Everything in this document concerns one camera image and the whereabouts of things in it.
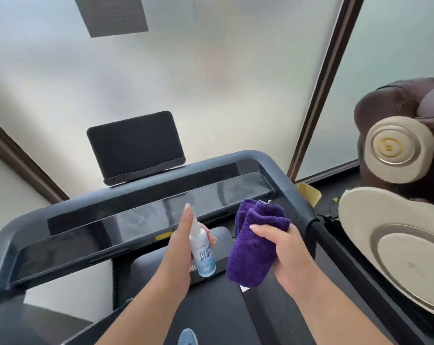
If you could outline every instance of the light blue shoe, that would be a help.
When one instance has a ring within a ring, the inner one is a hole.
[[[182,330],[177,345],[198,345],[198,339],[190,328]]]

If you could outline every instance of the yellow container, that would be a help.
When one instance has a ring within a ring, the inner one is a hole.
[[[321,199],[321,192],[305,183],[298,183],[295,185],[300,194],[308,200],[313,208],[315,208],[316,204]]]

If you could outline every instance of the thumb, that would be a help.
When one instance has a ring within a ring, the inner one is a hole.
[[[274,244],[282,243],[287,238],[286,236],[289,236],[287,232],[270,225],[251,225],[250,229],[257,236],[264,237]]]
[[[177,227],[176,232],[180,235],[189,237],[193,218],[193,209],[191,208],[190,204],[187,203],[183,209],[182,217],[180,218],[179,226]]]

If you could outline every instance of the spray bottle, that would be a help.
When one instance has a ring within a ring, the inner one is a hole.
[[[207,232],[199,226],[196,217],[193,218],[191,224],[190,247],[198,273],[203,277],[212,275],[216,271],[216,263],[212,257]]]

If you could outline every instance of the folded towel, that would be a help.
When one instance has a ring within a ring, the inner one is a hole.
[[[228,279],[248,288],[259,286],[277,258],[276,245],[257,236],[249,226],[267,224],[287,231],[290,223],[280,206],[243,201],[236,214],[236,242],[228,259]]]

